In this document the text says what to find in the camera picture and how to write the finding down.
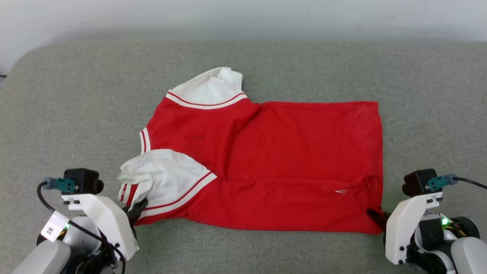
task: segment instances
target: wire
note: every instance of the wire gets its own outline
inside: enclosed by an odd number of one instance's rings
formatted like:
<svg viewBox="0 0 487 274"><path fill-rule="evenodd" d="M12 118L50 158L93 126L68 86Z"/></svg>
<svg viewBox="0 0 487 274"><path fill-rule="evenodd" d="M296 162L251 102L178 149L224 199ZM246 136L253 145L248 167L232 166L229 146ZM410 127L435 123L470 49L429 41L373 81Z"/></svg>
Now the wire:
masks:
<svg viewBox="0 0 487 274"><path fill-rule="evenodd" d="M453 229L453 230L455 230L455 232L457 232L458 234L461 234L461 235L463 235L463 237L466 237L465 233L463 233L463 231L462 231L462 230L460 230L459 228L457 228L457 227L455 227L455 226L454 226L454 227L451 227L451 226L448 226L448 225L447 225L447 226L444 226L444 227L443 227L443 230L450 230L450 229Z"/></svg>
<svg viewBox="0 0 487 274"><path fill-rule="evenodd" d="M456 224L456 223L453 223L453 226L454 226L454 227L456 227L456 228L458 228L458 231L459 231L459 232L460 232L460 233L461 233L463 236L465 236L465 237L467 236L467 235L465 235L465 233L462 231L462 229L463 229L463 228L462 228L461 226L459 226L459 225L458 225L458 224Z"/></svg>
<svg viewBox="0 0 487 274"><path fill-rule="evenodd" d="M453 177L452 179L453 180L457 180L457 181L464 181L464 182L467 182L467 183L471 183L472 185L476 185L476 186L479 186L481 188L487 189L487 186L486 185L483 185L481 183L477 183L476 181L472 181L470 179L465 179L465 178L462 178L462 177Z"/></svg>
<svg viewBox="0 0 487 274"><path fill-rule="evenodd" d="M56 211L56 209L54 209L54 207L52 207L45 199L44 197L42 196L42 186L46 185L47 182L42 182L40 183L38 186L37 186L37 196L39 197L39 200L42 202L42 204L47 208L49 209L51 212L54 212ZM88 234L89 236L99 240L100 242L108 245L111 249L113 249L115 252L117 252L117 254L120 256L120 261L122 262L122 273L121 274L125 274L125 257L123 256L123 254L120 252L120 250L118 248L116 248L114 245L112 245L109 241L93 234L91 231L85 229L84 227L78 225L77 223L69 220L68 221L68 224L76 227L77 229L81 230L82 232Z"/></svg>
<svg viewBox="0 0 487 274"><path fill-rule="evenodd" d="M52 207L47 201L46 199L44 199L44 197L42 196L42 186L44 185L47 185L47 182L42 182L40 183L38 186L37 186L37 196L39 197L39 200L40 202L45 206L47 207L47 209L49 209L52 213L54 213L54 211L56 211L56 209L54 209L54 207Z"/></svg>

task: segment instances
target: label sticker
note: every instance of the label sticker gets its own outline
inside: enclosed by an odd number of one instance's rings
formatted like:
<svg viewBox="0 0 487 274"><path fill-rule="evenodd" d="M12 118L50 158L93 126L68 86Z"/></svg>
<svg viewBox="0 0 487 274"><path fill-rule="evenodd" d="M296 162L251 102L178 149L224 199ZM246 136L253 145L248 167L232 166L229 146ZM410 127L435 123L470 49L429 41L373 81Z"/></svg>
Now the label sticker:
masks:
<svg viewBox="0 0 487 274"><path fill-rule="evenodd" d="M49 218L47 224L44 226L40 234L49 241L54 242L64 230L64 227L66 224L68 224L68 222L69 219L67 217L57 211L54 211L53 215Z"/></svg>

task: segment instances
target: gray fabric surface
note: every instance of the gray fabric surface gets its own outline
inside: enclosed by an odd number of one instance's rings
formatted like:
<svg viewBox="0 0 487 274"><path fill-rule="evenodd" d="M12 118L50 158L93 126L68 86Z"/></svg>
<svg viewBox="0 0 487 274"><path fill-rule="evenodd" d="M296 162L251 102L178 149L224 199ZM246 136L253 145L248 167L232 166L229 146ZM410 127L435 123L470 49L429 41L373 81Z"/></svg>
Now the gray fabric surface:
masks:
<svg viewBox="0 0 487 274"><path fill-rule="evenodd" d="M50 46L22 58L0 91L0 273L10 273L29 253L50 216L36 196L41 179L67 168L95 169L106 184L103 194L115 199L119 167L139 154L138 132L166 91L218 66L243 73L243 90L254 102L377 100L386 211L406 199L402 178L416 169L487 183L485 43ZM60 193L45 193L74 216ZM486 195L460 183L445 190L439 210L471 217L486 233ZM382 235L236 231L182 219L137 233L141 249L128 262L130 274L412 273L385 258Z"/></svg>

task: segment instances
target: sleeve stripe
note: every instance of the sleeve stripe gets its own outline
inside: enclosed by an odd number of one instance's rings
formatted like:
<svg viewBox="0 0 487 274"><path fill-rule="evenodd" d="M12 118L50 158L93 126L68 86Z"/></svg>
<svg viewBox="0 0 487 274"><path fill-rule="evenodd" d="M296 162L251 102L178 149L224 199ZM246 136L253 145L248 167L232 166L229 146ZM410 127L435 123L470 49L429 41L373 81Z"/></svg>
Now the sleeve stripe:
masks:
<svg viewBox="0 0 487 274"><path fill-rule="evenodd" d="M216 179L216 175L212 172L208 172L205 176L199 179L181 198L169 204L148 207L142 212L140 218L166 213L183 206L214 179Z"/></svg>
<svg viewBox="0 0 487 274"><path fill-rule="evenodd" d="M234 96L230 100L227 100L225 102L218 103L218 104L212 104L212 105L190 103L190 102L182 100L181 98L177 97L176 95L174 95L171 92L168 92L168 94L166 95L166 98L168 98L169 100L171 100L171 101L173 101L179 105L185 106L185 107L199 108L199 109L217 109L217 108L223 108L223 107L232 105L232 104L234 104L234 103L236 103L242 99L245 99L245 98L247 98L247 95L245 95L245 93L243 93L243 92L238 93L236 96Z"/></svg>
<svg viewBox="0 0 487 274"><path fill-rule="evenodd" d="M179 97L179 96L175 95L175 94L174 94L174 93L172 93L171 91L168 91L168 94L170 94L170 95L172 95L172 96L176 97L177 99L179 99L180 101L182 101L182 102L184 102L184 103L188 103L188 104L192 104L192 105L198 105L198 106L217 106L217 105L221 105L221 104L225 104L225 103L227 103L227 102L230 102L230 101L232 101L233 99L235 99L236 97L238 97L238 96L240 96L240 95L242 95L242 94L243 94L243 95L245 95L245 93L244 93L244 92L239 92L239 93L237 93L237 94L236 94L234 97L232 97L232 98L230 98L230 99L228 99L228 100L226 100L226 101L224 101L224 102L221 102L221 103L216 103L216 104L198 104L198 103L192 103L192 102L188 102L188 101L186 101L186 100L182 99L181 97Z"/></svg>
<svg viewBox="0 0 487 274"><path fill-rule="evenodd" d="M129 199L131 187L132 187L132 185L128 185L128 184L125 184L123 186L122 195L120 196L120 201L122 203L127 203L127 200Z"/></svg>
<svg viewBox="0 0 487 274"><path fill-rule="evenodd" d="M144 150L146 149L145 142L144 142L144 137L142 136L142 131L139 132L140 136L140 154L144 154Z"/></svg>
<svg viewBox="0 0 487 274"><path fill-rule="evenodd" d="M144 152L150 151L150 139L149 139L149 132L147 131L147 127L142 130L142 138L144 139Z"/></svg>
<svg viewBox="0 0 487 274"><path fill-rule="evenodd" d="M120 194L120 196L118 197L118 199L119 199L121 202L123 202L123 198L124 198L124 196L125 196L125 190L126 190L126 189L127 189L127 184L124 184L124 185L123 185L123 190L120 192L121 194Z"/></svg>
<svg viewBox="0 0 487 274"><path fill-rule="evenodd" d="M131 186L130 193L129 193L129 198L127 199L127 203L126 203L127 206L132 205L133 196L134 196L135 192L137 191L137 188L138 187L139 187L139 185L132 185Z"/></svg>

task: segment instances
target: connector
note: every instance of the connector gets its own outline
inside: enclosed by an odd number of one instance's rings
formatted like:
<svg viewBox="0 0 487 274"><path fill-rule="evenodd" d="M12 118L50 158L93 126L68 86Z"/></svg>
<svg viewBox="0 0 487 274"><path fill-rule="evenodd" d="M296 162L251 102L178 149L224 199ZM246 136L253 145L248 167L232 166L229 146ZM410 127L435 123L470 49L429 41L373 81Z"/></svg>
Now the connector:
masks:
<svg viewBox="0 0 487 274"><path fill-rule="evenodd" d="M70 179L64 178L45 178L43 182L47 182L43 188L45 189L57 189L62 192L74 193L76 190L76 183Z"/></svg>
<svg viewBox="0 0 487 274"><path fill-rule="evenodd" d="M426 189L429 191L435 191L441 189L447 185L454 185L458 183L457 180L454 180L453 177L456 177L455 174L448 174L444 176L439 176L433 179L428 180L428 184L425 186Z"/></svg>

